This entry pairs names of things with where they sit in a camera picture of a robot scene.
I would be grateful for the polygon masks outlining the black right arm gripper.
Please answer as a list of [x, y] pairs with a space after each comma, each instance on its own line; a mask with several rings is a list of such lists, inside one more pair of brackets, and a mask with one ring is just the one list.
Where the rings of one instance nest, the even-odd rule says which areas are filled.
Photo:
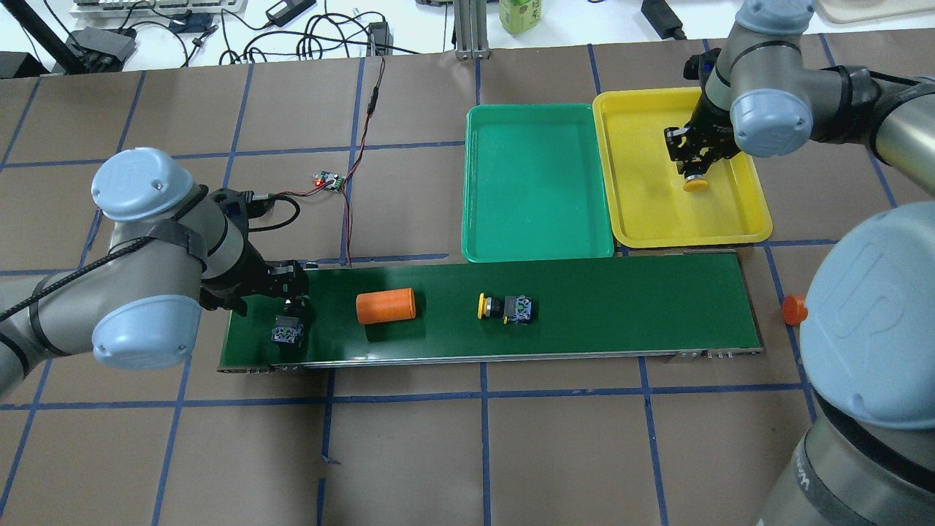
[[705, 91], [690, 120], [680, 129], [664, 129], [664, 136], [669, 159], [682, 176], [693, 169], [706, 174], [712, 164], [739, 153], [729, 112], [712, 103]]

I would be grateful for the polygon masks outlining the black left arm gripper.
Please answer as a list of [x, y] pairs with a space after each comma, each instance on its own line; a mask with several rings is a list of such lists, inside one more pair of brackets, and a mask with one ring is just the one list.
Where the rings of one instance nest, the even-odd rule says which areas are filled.
[[[224, 309], [246, 316], [246, 297], [280, 297], [301, 302], [308, 295], [308, 277], [294, 259], [268, 261], [248, 239], [251, 233], [283, 229], [300, 214], [297, 200], [287, 194], [255, 194], [221, 188], [207, 195], [211, 204], [206, 223], [207, 260], [198, 302], [206, 310]], [[277, 202], [291, 205], [293, 213], [283, 222], [251, 227], [250, 222], [269, 212]]]

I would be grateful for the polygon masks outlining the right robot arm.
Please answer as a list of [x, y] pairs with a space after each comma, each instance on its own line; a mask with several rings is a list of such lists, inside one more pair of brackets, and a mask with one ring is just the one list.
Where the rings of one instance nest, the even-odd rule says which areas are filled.
[[[715, 162], [785, 156], [809, 140], [858, 144], [933, 193], [933, 79], [864, 66], [807, 69], [811, 1], [745, 1], [727, 44], [684, 74], [702, 93], [665, 130], [684, 188]], [[931, 525], [934, 427], [934, 207], [876, 213], [823, 260], [804, 299], [799, 354], [809, 426], [758, 525]]]

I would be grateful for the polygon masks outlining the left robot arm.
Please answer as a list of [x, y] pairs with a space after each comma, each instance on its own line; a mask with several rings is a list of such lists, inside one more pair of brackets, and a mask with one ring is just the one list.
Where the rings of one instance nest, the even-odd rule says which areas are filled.
[[193, 353], [204, 310], [246, 316], [253, 295], [285, 300], [286, 325], [298, 327], [306, 270], [267, 261], [248, 239], [250, 220], [280, 194], [210, 191], [165, 152], [134, 148], [103, 163], [91, 197], [115, 225], [106, 256], [2, 284], [3, 397], [56, 357], [174, 367]]

